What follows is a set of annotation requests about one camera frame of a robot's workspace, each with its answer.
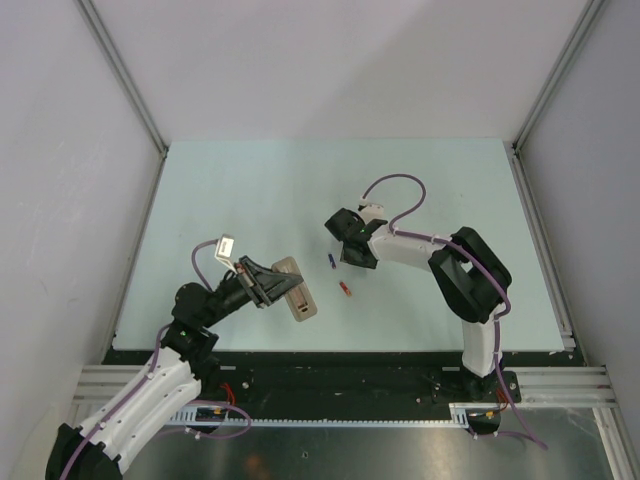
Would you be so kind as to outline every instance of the aluminum frame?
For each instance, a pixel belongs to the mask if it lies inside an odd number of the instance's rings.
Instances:
[[[605,7],[609,4],[609,1],[610,0],[589,0],[582,10],[580,18],[573,27],[573,30],[562,48],[556,63],[551,68],[549,76],[542,85],[542,89],[540,90],[538,97],[533,103],[531,110],[529,110],[522,127],[520,127],[520,130],[513,141],[513,147],[516,152],[519,153],[529,139],[533,127],[535,127],[547,105],[553,99],[553,96],[555,95],[555,92],[560,86],[562,80],[571,70],[575,59],[584,47],[589,34],[600,19],[600,16],[602,15]]]
[[[593,26],[599,19],[604,7],[609,0],[590,0],[583,13],[574,27],[565,47],[562,50],[558,60],[556,61],[550,75],[545,81],[543,88],[538,95],[532,109],[522,125],[518,135],[513,141],[514,151],[510,157],[510,163],[514,174],[520,198],[523,202],[525,215],[532,232],[534,244],[538,251],[540,261],[543,267],[545,280],[548,282],[548,289],[552,297],[552,304],[559,320],[559,326],[565,340],[567,349],[575,348],[576,344],[573,340],[573,328],[570,322],[569,309],[566,297],[562,291],[554,261],[547,241],[544,226],[542,224],[540,214],[535,206],[535,201],[531,193],[530,186],[527,182],[526,175],[522,168],[518,153],[528,140],[530,133],[537,121],[543,114],[549,101],[552,99],[555,91],[560,85],[562,79],[571,69],[575,58],[583,47]],[[158,150],[162,160],[166,157],[168,150],[166,142],[163,140],[153,117],[147,108],[135,82],[133,81],[128,69],[125,66],[108,30],[100,18],[100,15],[91,0],[75,0],[80,13],[86,21],[86,24],[98,43],[105,59],[111,67],[114,75],[123,88],[123,93],[130,101],[134,111],[140,118],[143,126],[149,135],[151,141]],[[159,184],[162,167],[160,166],[156,185],[147,206],[147,213],[143,221],[139,239],[141,240],[146,226],[155,192]],[[129,271],[127,281],[123,285],[120,295],[120,303],[114,315],[108,338],[105,341],[103,350],[108,348],[113,331],[115,328],[115,319],[122,308],[122,300],[131,279],[133,265],[139,245],[136,247],[134,261]],[[78,384],[76,396],[72,402],[69,421],[77,424],[80,419],[86,418],[91,413],[91,409],[100,408],[106,403],[111,396],[130,379],[140,367],[135,366],[88,366],[85,367]],[[552,406],[560,406],[563,408],[579,408],[590,406],[594,410],[594,415],[600,428],[601,438],[609,462],[615,478],[638,478],[640,477],[638,461],[635,452],[631,447],[631,442],[620,415],[619,408],[615,401],[615,395],[611,389],[611,384],[604,368],[590,367],[548,367],[544,369],[515,368],[522,384],[523,408],[544,408]],[[464,427],[465,423],[461,421],[460,411],[464,409],[464,405],[452,405],[451,424],[458,427]],[[293,423],[278,422],[277,426],[291,425]],[[352,426],[363,426],[362,423],[352,423]]]
[[[149,194],[149,198],[147,199],[147,203],[145,205],[144,213],[142,221],[140,222],[140,226],[138,232],[136,233],[136,244],[133,249],[131,255],[131,262],[127,268],[127,273],[122,282],[120,289],[118,290],[117,300],[114,306],[113,315],[109,318],[109,326],[106,329],[105,336],[102,339],[100,344],[100,350],[98,352],[98,358],[102,361],[107,352],[111,348],[111,343],[113,342],[113,336],[115,335],[116,327],[118,325],[118,319],[120,318],[120,314],[122,312],[122,308],[124,307],[124,300],[127,295],[127,291],[129,290],[129,285],[131,284],[131,280],[133,279],[133,270],[136,266],[136,262],[138,261],[138,254],[140,253],[140,248],[142,247],[142,239],[144,238],[144,232],[147,229],[147,224],[149,223],[149,217],[151,217],[151,210],[153,208],[153,202],[156,199],[156,194],[158,193],[158,187],[160,186],[160,178],[162,177],[162,171],[164,169],[164,160],[163,156],[160,159],[160,163],[158,164],[158,169],[155,172],[155,179],[153,182],[153,187],[151,188],[151,192]]]

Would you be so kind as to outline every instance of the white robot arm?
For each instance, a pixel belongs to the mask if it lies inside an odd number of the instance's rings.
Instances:
[[[315,313],[293,258],[273,269],[246,256],[229,265],[233,273],[213,291],[198,283],[178,290],[173,322],[158,333],[150,361],[122,391],[78,428],[59,427],[46,480],[121,480],[144,445],[178,410],[201,391],[219,387],[220,366],[212,352],[218,336],[207,328],[227,315],[252,301],[261,308],[283,296],[289,302],[291,295],[297,299],[295,307],[302,308],[292,308],[294,315]]]
[[[431,241],[421,235],[401,235],[388,228],[381,205],[366,201],[357,212],[339,210],[325,226],[343,243],[343,262],[375,268],[379,261],[390,261],[432,272],[445,300],[463,320],[464,368],[479,378],[495,370],[495,329],[489,320],[501,298],[480,272],[473,267],[465,270],[462,264],[467,259],[447,244],[460,242],[465,250],[475,250],[474,257],[504,283],[505,290],[511,276],[474,230],[464,227],[450,238],[431,237]]]

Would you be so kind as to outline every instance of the white wall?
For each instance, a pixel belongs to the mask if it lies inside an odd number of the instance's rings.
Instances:
[[[71,0],[0,3],[0,105],[5,479],[99,360],[159,159]]]
[[[586,0],[96,0],[168,140],[513,140]]]
[[[640,3],[610,3],[524,151],[580,339],[640,449]]]

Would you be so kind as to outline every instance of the purple cable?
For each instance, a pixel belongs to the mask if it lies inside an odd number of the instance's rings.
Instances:
[[[526,422],[526,420],[522,416],[522,413],[516,407],[516,404],[513,401],[513,398],[511,398],[511,395],[509,394],[509,389],[507,388],[506,382],[504,381],[504,378],[502,376],[502,371],[500,370],[500,360],[499,360],[499,352],[500,352],[500,320],[499,319],[501,317],[504,317],[505,315],[507,315],[511,311],[511,302],[509,301],[509,297],[507,296],[507,292],[502,288],[502,286],[493,277],[493,275],[491,275],[491,273],[484,267],[484,265],[482,265],[482,263],[480,263],[480,261],[478,259],[476,259],[473,255],[471,255],[469,252],[467,252],[460,245],[458,245],[456,243],[453,243],[451,240],[440,238],[440,237],[435,236],[435,235],[425,235],[425,234],[421,234],[421,233],[414,233],[414,232],[406,232],[406,231],[402,231],[402,230],[396,230],[395,223],[398,220],[400,220],[401,218],[406,217],[407,215],[409,215],[412,212],[415,212],[424,203],[424,200],[425,200],[425,198],[427,196],[427,189],[425,188],[424,183],[422,183],[422,181],[419,178],[414,177],[413,175],[408,175],[406,173],[394,173],[394,174],[391,174],[391,175],[386,175],[384,177],[379,178],[375,182],[373,182],[369,186],[369,188],[367,188],[367,190],[365,191],[365,193],[362,196],[362,198],[366,199],[367,195],[369,195],[371,190],[373,190],[373,188],[376,185],[378,185],[380,182],[382,182],[384,180],[387,180],[389,178],[397,178],[397,177],[409,178],[409,179],[417,182],[418,185],[420,185],[420,188],[422,189],[422,196],[420,197],[420,200],[418,201],[418,203],[416,203],[413,207],[411,207],[409,210],[405,210],[400,215],[395,216],[391,220],[391,222],[389,222],[389,231],[393,235],[398,235],[400,237],[408,237],[408,238],[415,238],[415,239],[418,239],[418,240],[425,240],[427,242],[433,242],[433,243],[438,243],[440,245],[446,245],[447,247],[450,247],[450,248],[454,249],[455,251],[457,251],[458,253],[463,255],[467,260],[469,260],[471,262],[471,264],[475,268],[477,268],[480,271],[480,273],[482,273],[482,275],[484,275],[484,277],[489,281],[489,283],[491,283],[493,288],[496,289],[496,291],[498,292],[498,294],[502,298],[502,301],[504,302],[504,307],[505,307],[504,310],[502,310],[501,312],[496,313],[495,316],[494,316],[494,319],[493,319],[494,320],[494,326],[495,326],[495,345],[494,345],[494,353],[493,353],[493,362],[494,362],[496,374],[498,376],[498,381],[500,382],[500,386],[502,387],[502,391],[504,392],[505,396],[507,397],[507,401],[509,402],[509,405],[511,406],[511,410],[513,410],[513,413],[518,418],[518,421],[520,422],[520,425],[522,425],[522,428],[524,428],[527,431],[527,433],[524,434],[524,433],[521,433],[521,432],[499,432],[498,435],[499,436],[505,436],[505,437],[526,438],[527,440],[531,440],[532,442],[534,442],[536,445],[538,445],[543,450],[548,450],[549,447],[533,433],[533,431],[529,427],[529,424]]]
[[[171,428],[169,430],[164,430],[162,432],[159,432],[155,436],[155,438],[165,437],[167,435],[172,435],[174,433],[193,433],[194,435],[200,434],[201,437],[210,438],[212,440],[227,440],[229,438],[234,438],[234,437],[239,437],[240,435],[244,435],[251,428],[251,417],[249,416],[249,414],[245,412],[243,409],[241,409],[240,407],[236,407],[235,405],[229,405],[227,403],[221,403],[221,402],[210,402],[207,400],[196,400],[191,402],[189,405],[206,405],[209,407],[218,407],[218,408],[224,408],[226,410],[232,410],[242,415],[247,420],[247,425],[242,430],[239,430],[234,433],[229,433],[226,435],[212,435],[209,433],[198,432],[197,430],[192,430],[192,429],[186,430],[185,428],[181,428],[181,427]]]
[[[191,252],[191,265],[193,265],[193,269],[196,271],[196,275],[198,275],[204,286],[207,287],[207,290],[209,290],[210,292],[212,292],[213,289],[211,288],[211,285],[209,285],[209,282],[207,282],[205,276],[200,271],[200,268],[198,268],[196,253],[198,253],[198,250],[200,250],[201,248],[208,247],[209,245],[215,245],[216,243],[218,243],[217,238],[215,240],[207,240],[206,242],[202,242],[200,245],[196,245],[196,248],[194,248],[193,252]]]
[[[160,355],[160,341],[162,340],[162,334],[165,332],[165,330],[169,328],[169,326],[170,324],[165,325],[160,330],[158,330],[158,335],[156,335],[156,346],[153,351],[153,355],[151,356],[151,364],[148,370],[149,372],[153,372],[156,368],[156,365],[158,364],[158,356]],[[113,417],[113,415],[115,415],[118,412],[118,410],[120,410],[129,400],[131,400],[131,398],[144,386],[145,383],[147,383],[148,380],[149,378],[146,375],[142,377],[140,381],[131,389],[131,391],[127,393],[124,397],[122,397],[122,399],[118,403],[116,403],[113,406],[113,408],[111,408],[111,410],[109,410],[100,419],[98,423],[96,423],[96,425],[89,431],[87,436],[82,439],[78,447],[74,450],[73,454],[71,454],[71,456],[69,457],[69,460],[67,461],[67,464],[65,465],[64,470],[60,475],[60,480],[67,480],[67,477],[69,476],[69,473],[71,472],[71,469],[73,468],[73,465],[75,464],[76,460],[80,456],[80,453],[82,452],[84,447],[87,446],[87,444],[93,438],[93,436],[96,433],[98,433],[98,431],[100,430],[100,424],[103,422],[108,422],[111,419],[111,417]]]

